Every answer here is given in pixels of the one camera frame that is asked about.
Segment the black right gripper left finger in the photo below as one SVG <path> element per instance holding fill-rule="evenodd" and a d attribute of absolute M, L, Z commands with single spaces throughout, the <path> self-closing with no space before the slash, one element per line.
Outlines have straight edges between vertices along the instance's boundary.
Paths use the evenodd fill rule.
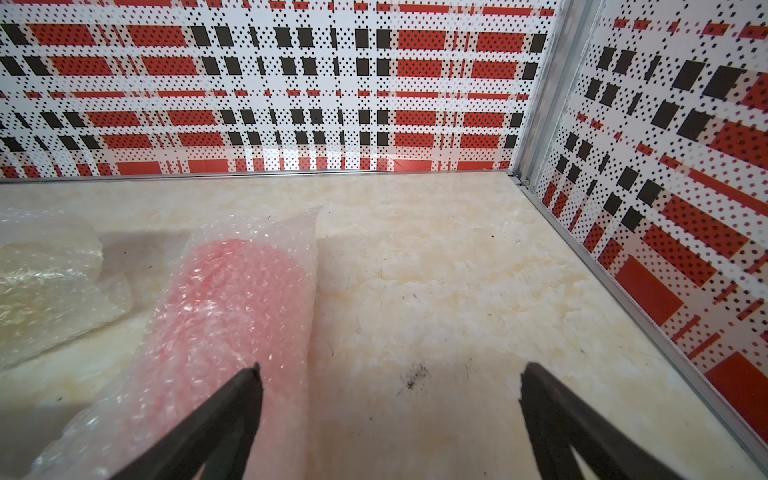
<path fill-rule="evenodd" d="M 241 479 L 257 435 L 260 366 L 240 370 L 115 479 Z"/>

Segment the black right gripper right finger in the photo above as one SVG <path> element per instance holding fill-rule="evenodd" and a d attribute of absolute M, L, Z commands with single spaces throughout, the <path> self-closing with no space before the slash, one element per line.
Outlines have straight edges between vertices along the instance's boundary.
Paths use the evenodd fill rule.
<path fill-rule="evenodd" d="M 541 364 L 521 375 L 520 406 L 543 479 L 582 479 L 581 457 L 600 479 L 678 479 Z"/>

